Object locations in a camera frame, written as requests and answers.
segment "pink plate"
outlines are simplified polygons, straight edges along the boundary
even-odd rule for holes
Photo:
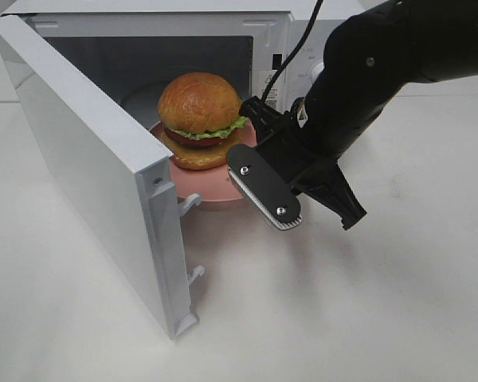
[[[156,137],[163,130],[163,125],[158,122],[150,132]],[[242,142],[247,146],[255,146],[255,129],[248,120],[243,128]],[[227,165],[209,170],[193,171],[177,167],[170,160],[170,174],[177,188],[180,199],[186,199],[192,193],[202,197],[201,209],[208,211],[222,211],[234,209],[243,204],[243,196],[230,181]]]

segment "sesame bun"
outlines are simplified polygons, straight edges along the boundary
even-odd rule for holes
[[[228,127],[239,118],[241,99],[225,79],[192,72],[173,80],[158,103],[161,121],[171,130],[202,134]]]
[[[207,170],[226,163],[226,153],[230,147],[241,143],[242,131],[236,129],[227,139],[223,139],[222,143],[202,148],[181,145],[168,137],[164,129],[161,130],[159,139],[174,153],[171,159],[178,167],[187,170]]]

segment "lettuce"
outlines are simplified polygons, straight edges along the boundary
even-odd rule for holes
[[[218,131],[214,131],[214,132],[206,132],[206,133],[202,133],[202,134],[194,134],[194,133],[188,133],[187,131],[184,131],[184,130],[172,130],[174,133],[177,133],[177,134],[180,134],[182,135],[183,137],[185,138],[189,138],[189,139],[195,139],[195,140],[200,140],[200,139],[204,139],[204,138],[226,138],[228,137],[232,131],[234,131],[235,129],[240,129],[242,128],[246,121],[248,119],[246,117],[239,117],[238,119],[236,119],[234,122],[232,122],[232,124],[230,126],[228,126],[227,128],[225,129],[221,129],[221,130],[218,130]]]

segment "bottom bun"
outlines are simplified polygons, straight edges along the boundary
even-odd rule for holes
[[[202,148],[181,145],[169,138],[164,129],[159,139],[174,153],[172,160],[177,166],[187,170],[208,170],[226,164],[226,153],[230,147],[241,143],[242,131],[237,129],[223,142]]]

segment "top bun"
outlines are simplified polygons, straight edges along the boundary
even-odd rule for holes
[[[239,118],[241,99],[225,79],[192,72],[176,78],[158,103],[161,121],[171,130],[202,134],[228,127]]]

